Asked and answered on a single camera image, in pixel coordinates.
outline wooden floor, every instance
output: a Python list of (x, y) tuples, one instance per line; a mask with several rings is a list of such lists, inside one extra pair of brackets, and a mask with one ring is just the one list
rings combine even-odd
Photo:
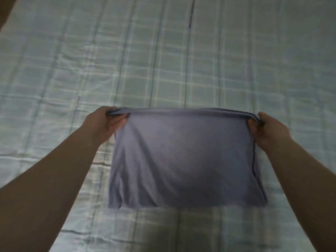
[(16, 0), (0, 0), (0, 29), (6, 23), (15, 1)]

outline gray shirt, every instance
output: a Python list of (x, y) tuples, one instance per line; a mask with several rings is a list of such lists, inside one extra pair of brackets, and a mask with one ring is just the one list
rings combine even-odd
[(221, 108), (119, 109), (110, 208), (265, 206), (251, 113)]

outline bed sheet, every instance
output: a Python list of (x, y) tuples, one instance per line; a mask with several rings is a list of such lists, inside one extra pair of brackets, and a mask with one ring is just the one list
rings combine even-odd
[[(0, 33), (0, 186), (101, 105), (262, 110), (335, 172), (335, 6), (17, 0)], [(314, 251), (263, 152), (266, 208), (111, 210), (113, 145), (99, 148), (51, 251)]]

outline person's left arm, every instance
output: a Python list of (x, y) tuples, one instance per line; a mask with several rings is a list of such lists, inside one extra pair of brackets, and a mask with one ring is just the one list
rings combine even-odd
[(78, 195), (98, 147), (126, 122), (88, 115), (83, 125), (41, 161), (0, 189), (2, 251), (49, 251)]

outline person's left hand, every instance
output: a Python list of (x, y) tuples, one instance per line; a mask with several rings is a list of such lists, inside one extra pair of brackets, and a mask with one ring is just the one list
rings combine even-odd
[(117, 107), (102, 106), (98, 108), (85, 118), (81, 129), (90, 132), (99, 145), (103, 144), (126, 123), (127, 114), (106, 116), (108, 110), (115, 109)]

